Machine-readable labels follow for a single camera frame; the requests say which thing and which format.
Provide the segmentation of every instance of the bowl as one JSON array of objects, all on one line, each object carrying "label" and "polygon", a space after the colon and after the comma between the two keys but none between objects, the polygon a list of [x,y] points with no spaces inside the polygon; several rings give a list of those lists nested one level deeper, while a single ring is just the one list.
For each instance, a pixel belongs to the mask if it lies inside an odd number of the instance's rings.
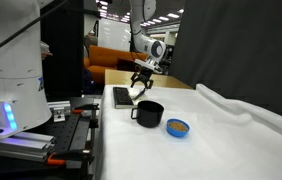
[{"label": "bowl", "polygon": [[189,132],[189,130],[189,125],[180,119],[169,119],[167,121],[167,131],[172,136],[183,137]]}]

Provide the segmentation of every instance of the blue led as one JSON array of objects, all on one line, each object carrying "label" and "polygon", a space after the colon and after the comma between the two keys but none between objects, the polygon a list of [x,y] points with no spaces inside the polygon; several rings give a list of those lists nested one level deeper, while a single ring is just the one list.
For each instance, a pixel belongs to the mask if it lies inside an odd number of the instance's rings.
[{"label": "blue led", "polygon": [[10,104],[4,103],[3,107],[4,107],[5,114],[9,120],[11,129],[17,129],[17,124],[15,123],[14,115],[13,115]]}]

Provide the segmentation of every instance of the mug handle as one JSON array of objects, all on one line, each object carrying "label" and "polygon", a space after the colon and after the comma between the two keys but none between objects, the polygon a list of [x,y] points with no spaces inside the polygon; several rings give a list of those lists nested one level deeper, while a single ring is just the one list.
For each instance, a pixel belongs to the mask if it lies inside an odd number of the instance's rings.
[{"label": "mug handle", "polygon": [[132,111],[131,111],[131,119],[137,119],[138,117],[133,117],[133,111],[136,110],[138,108],[132,108]]}]

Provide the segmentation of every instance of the white fabric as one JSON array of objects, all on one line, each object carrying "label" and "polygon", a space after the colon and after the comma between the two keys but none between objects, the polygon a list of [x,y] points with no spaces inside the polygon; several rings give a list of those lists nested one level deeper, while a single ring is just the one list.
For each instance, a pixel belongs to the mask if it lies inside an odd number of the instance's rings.
[{"label": "white fabric", "polygon": [[[282,180],[282,116],[200,84],[196,90],[153,87],[148,98],[165,110],[160,125],[149,129],[131,120],[130,109],[114,109],[112,87],[102,101],[101,179]],[[168,134],[170,118],[189,124],[187,136]]]}]

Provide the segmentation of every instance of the black mug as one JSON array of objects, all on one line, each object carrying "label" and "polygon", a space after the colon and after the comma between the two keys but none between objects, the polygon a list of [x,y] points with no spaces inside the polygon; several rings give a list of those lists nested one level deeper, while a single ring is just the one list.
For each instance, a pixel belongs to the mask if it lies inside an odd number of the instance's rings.
[{"label": "black mug", "polygon": [[[133,117],[134,110],[137,110],[136,117]],[[153,101],[140,101],[137,108],[131,111],[131,119],[136,119],[138,124],[144,127],[156,127],[161,122],[164,108],[161,104]]]}]

